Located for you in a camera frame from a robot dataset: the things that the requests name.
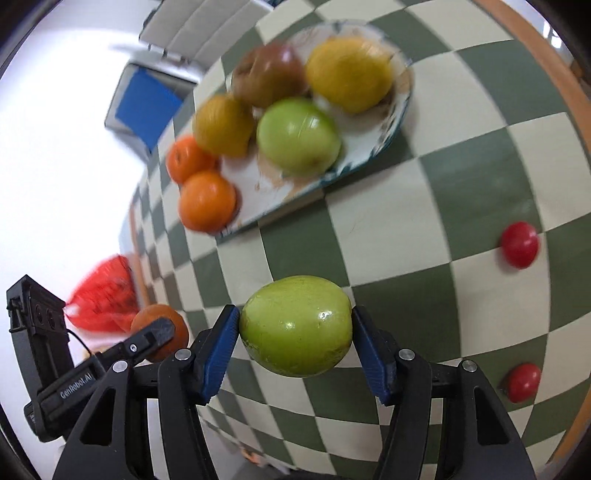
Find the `dark red apple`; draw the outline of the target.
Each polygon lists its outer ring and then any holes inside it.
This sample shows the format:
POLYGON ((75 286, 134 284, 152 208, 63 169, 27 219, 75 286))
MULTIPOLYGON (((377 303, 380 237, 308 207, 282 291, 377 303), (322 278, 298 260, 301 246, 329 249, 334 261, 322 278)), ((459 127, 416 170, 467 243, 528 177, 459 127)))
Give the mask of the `dark red apple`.
POLYGON ((304 64, 287 43, 271 42, 250 50, 231 75, 233 96, 260 109, 307 90, 304 64))

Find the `red plastic bag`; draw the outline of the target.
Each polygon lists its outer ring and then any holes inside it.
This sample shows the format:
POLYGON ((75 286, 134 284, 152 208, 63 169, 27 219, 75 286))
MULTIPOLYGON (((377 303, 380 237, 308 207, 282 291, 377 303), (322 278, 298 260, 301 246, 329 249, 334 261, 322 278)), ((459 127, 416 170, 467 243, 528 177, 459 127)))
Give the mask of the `red plastic bag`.
POLYGON ((127 259, 112 256, 75 288, 64 308, 78 329, 98 333, 129 333, 138 303, 127 259))

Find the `blue cushion folding chair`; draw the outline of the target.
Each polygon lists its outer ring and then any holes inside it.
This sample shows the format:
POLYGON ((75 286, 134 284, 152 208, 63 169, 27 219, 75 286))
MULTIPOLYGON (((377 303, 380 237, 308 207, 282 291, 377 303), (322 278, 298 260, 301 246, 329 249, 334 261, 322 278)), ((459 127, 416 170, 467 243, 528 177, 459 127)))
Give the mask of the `blue cushion folding chair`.
POLYGON ((128 62, 111 98, 104 127, 147 164, 157 142, 197 82, 128 62))

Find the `small green apple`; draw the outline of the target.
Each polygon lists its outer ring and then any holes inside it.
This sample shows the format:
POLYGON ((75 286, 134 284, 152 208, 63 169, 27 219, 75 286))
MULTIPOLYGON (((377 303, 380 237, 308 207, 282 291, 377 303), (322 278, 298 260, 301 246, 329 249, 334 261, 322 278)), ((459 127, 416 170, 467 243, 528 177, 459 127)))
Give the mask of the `small green apple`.
POLYGON ((295 378, 320 375, 349 352, 352 303, 332 281, 290 276, 247 300, 239 333, 249 356, 266 370, 295 378))

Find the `green white checkered tablecloth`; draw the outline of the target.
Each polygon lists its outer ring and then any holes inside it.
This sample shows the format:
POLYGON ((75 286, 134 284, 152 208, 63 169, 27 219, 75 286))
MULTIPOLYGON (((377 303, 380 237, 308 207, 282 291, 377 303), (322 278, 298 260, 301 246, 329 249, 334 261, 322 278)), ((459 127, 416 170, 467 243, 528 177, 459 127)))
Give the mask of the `green white checkered tablecloth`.
POLYGON ((148 298, 194 331, 226 303, 297 274, 339 284, 404 347, 471 358, 500 385, 542 371, 510 417, 552 477, 587 420, 590 391, 590 103, 551 47, 499 1, 287 1, 217 60, 161 136, 132 201, 148 298), (402 131, 311 204, 223 243, 185 230, 163 159, 195 108, 253 47, 325 20, 366 21, 413 60, 402 131), (524 221, 526 269, 500 241, 524 221))

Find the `large yellow orange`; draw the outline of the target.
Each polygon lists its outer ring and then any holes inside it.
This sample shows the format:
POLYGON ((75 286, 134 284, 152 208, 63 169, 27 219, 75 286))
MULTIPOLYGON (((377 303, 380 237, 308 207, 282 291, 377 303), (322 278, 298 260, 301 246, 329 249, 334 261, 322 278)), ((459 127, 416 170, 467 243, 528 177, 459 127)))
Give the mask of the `large yellow orange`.
POLYGON ((311 90, 346 113, 379 104, 394 84, 392 54, 359 36, 331 37, 315 46, 304 65, 311 90))

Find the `small yellow lemon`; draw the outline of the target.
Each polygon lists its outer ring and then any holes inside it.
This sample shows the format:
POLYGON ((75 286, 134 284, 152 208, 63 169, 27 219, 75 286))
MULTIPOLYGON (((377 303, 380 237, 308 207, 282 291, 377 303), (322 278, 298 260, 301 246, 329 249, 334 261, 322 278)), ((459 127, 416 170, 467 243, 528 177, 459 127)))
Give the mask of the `small yellow lemon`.
POLYGON ((245 157, 254 130, 252 108, 230 94, 213 95, 195 112, 192 122, 197 144, 218 157, 245 157))

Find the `red cherry tomato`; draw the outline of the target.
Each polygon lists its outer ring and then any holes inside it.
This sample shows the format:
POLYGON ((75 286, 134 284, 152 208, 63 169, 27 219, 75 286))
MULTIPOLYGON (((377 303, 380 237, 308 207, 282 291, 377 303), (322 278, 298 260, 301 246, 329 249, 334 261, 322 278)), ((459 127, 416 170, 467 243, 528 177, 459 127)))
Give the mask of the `red cherry tomato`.
POLYGON ((512 403, 522 403, 534 397, 541 381, 541 369, 533 363, 523 363, 509 372, 504 390, 512 403))
POLYGON ((503 231, 500 247, 509 265, 516 269, 526 269, 539 254, 540 240, 531 224, 520 221, 509 225, 503 231))

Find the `floral oval ceramic plate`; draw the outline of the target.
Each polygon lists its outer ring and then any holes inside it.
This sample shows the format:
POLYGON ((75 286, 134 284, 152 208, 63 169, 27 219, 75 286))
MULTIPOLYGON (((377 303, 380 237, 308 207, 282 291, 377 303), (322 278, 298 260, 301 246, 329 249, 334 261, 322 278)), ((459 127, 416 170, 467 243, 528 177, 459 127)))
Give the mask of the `floral oval ceramic plate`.
POLYGON ((339 159, 321 176, 291 177, 280 172, 259 153, 256 145, 250 147, 249 155, 243 159, 224 157, 221 174, 238 191, 238 210, 232 221, 214 235, 216 241, 222 242, 252 224, 269 219, 301 197, 322 192, 326 186, 365 168, 397 136, 412 97, 414 72, 412 60, 384 31, 360 21, 321 22, 287 36, 287 44, 305 61, 325 40, 348 36, 373 41, 390 54, 394 74, 391 91, 379 105, 356 116, 342 112, 321 96, 311 96, 335 120, 342 138, 339 159))

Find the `orange mandarin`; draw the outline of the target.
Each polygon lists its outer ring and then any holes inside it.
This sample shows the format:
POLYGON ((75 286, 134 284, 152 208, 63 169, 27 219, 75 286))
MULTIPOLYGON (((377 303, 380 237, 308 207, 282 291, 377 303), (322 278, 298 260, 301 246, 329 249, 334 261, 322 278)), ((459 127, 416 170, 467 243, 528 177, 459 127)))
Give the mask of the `orange mandarin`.
POLYGON ((165 160, 168 175, 177 185, 182 185, 198 172, 214 169, 216 164, 217 158, 203 150, 189 135, 173 143, 165 160))
POLYGON ((238 197, 235 186, 216 170, 189 177, 180 189, 178 215, 191 231, 212 234, 221 231, 235 216, 238 197))

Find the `large green apple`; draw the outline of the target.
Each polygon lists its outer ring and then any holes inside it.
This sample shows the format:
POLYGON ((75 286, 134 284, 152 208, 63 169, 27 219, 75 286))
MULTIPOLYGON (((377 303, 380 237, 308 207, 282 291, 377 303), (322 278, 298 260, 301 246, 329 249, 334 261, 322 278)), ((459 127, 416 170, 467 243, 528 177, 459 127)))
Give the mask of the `large green apple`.
POLYGON ((332 117, 294 97, 266 109, 256 129, 259 152, 287 176, 318 176, 337 162, 342 139, 332 117))

